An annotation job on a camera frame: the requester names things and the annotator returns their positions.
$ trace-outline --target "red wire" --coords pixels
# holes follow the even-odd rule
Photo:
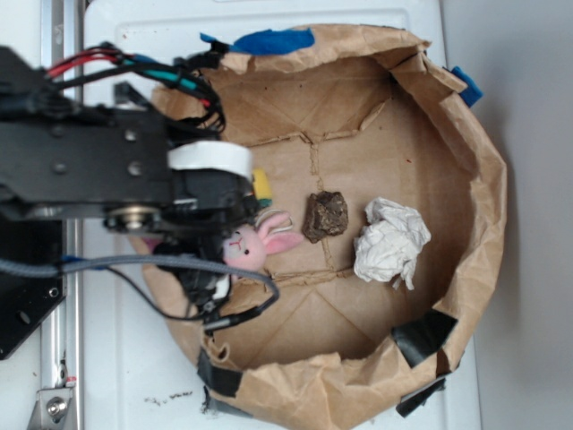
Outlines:
[[[63,60],[58,61],[57,63],[53,64],[49,70],[55,69],[56,67],[58,67],[60,65],[67,65],[67,64],[71,63],[72,60],[76,60],[77,58],[80,58],[82,56],[94,56],[96,54],[117,55],[117,54],[119,54],[119,51],[117,51],[116,49],[106,49],[103,47],[92,47],[90,49],[80,51],[73,56],[69,56],[67,58],[64,58]]]
[[[117,60],[117,58],[115,58],[114,56],[80,56],[75,58],[72,62],[68,62],[65,64],[60,64],[60,65],[56,65],[54,67],[52,67],[51,69],[49,69],[47,71],[47,74],[49,74],[50,77],[55,78],[56,76],[59,76],[62,73],[67,72],[70,69],[73,69],[74,67],[77,67],[78,65],[85,65],[86,63],[89,63],[91,61],[97,61],[97,60],[107,60],[107,61],[111,61],[114,62]]]

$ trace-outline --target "plush toy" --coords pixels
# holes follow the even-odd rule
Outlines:
[[[255,228],[240,227],[223,243],[223,260],[229,266],[248,271],[257,271],[265,263],[267,255],[282,253],[299,245],[304,236],[290,230],[292,226],[281,227],[290,220],[285,211],[267,212]]]

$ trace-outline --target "black tape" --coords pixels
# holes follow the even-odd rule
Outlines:
[[[456,318],[432,309],[417,321],[394,327],[392,337],[410,367],[416,367],[441,349],[457,323]]]
[[[414,394],[405,396],[402,402],[396,406],[396,411],[402,417],[406,418],[420,406],[422,406],[436,391],[442,391],[446,388],[446,379],[441,378],[432,383],[432,385],[417,391]]]
[[[205,391],[205,401],[203,401],[203,406],[201,412],[206,414],[207,411],[212,410],[214,412],[222,412],[224,414],[235,415],[237,417],[252,418],[251,414],[247,414],[239,408],[235,408],[224,401],[213,399],[209,393],[207,387],[203,387]]]
[[[234,397],[241,385],[243,374],[235,370],[221,369],[214,366],[204,349],[199,354],[197,373],[211,390],[227,397]]]

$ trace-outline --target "yellow object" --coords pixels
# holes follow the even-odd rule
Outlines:
[[[272,204],[269,179],[262,168],[255,168],[252,171],[252,188],[254,189],[255,197],[263,208],[267,208]]]

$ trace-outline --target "brown paper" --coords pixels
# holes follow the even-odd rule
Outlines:
[[[244,372],[234,398],[214,397],[287,428],[348,429],[458,367],[498,276],[506,167],[458,96],[465,84],[423,53],[428,42],[368,26],[312,31],[313,47],[229,55],[208,77],[227,113],[224,138],[252,149],[274,207],[290,211],[300,229],[310,193],[340,191],[348,229],[269,257],[265,271],[281,298],[259,318],[213,340],[198,324],[169,328],[194,363],[203,347],[217,366]],[[197,108],[165,89],[155,100],[173,117]],[[364,207],[378,196],[418,209],[432,232],[414,291],[366,283],[352,271]],[[158,304],[183,312],[175,279],[144,271]],[[267,296],[243,279],[225,312]],[[447,363],[439,367],[434,354],[412,369],[390,330],[431,308],[458,319],[443,348]]]

